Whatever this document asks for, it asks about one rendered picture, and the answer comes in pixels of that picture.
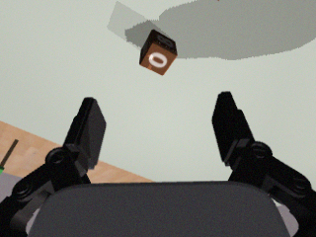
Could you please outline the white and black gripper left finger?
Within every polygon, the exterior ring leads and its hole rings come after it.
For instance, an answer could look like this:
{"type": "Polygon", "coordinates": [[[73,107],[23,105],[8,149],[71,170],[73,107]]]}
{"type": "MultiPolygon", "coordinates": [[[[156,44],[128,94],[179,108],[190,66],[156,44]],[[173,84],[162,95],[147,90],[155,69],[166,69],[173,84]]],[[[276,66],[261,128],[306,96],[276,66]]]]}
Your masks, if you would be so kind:
{"type": "Polygon", "coordinates": [[[98,164],[106,127],[97,100],[84,98],[62,147],[50,150],[45,163],[20,180],[12,194],[0,202],[0,237],[27,237],[28,222],[50,195],[91,184],[86,173],[98,164]]]}

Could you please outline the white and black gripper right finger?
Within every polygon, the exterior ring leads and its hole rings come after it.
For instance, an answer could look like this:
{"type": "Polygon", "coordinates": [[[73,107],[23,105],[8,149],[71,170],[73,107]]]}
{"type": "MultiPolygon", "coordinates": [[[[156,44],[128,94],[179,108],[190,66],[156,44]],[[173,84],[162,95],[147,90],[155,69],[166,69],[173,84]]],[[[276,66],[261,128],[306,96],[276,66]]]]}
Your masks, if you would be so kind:
{"type": "Polygon", "coordinates": [[[255,141],[230,91],[218,94],[211,122],[221,161],[233,170],[228,181],[255,186],[285,205],[298,223],[292,237],[316,237],[316,192],[309,180],[255,141]]]}

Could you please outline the brown wooden number cube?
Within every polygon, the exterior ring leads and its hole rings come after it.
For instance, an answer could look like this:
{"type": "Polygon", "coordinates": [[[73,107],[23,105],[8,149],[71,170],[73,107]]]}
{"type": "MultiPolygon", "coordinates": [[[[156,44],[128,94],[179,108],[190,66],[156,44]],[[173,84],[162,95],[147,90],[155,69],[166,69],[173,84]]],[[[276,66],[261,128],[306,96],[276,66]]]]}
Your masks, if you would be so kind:
{"type": "Polygon", "coordinates": [[[177,56],[176,43],[152,30],[140,51],[139,65],[164,75],[177,56]]]}

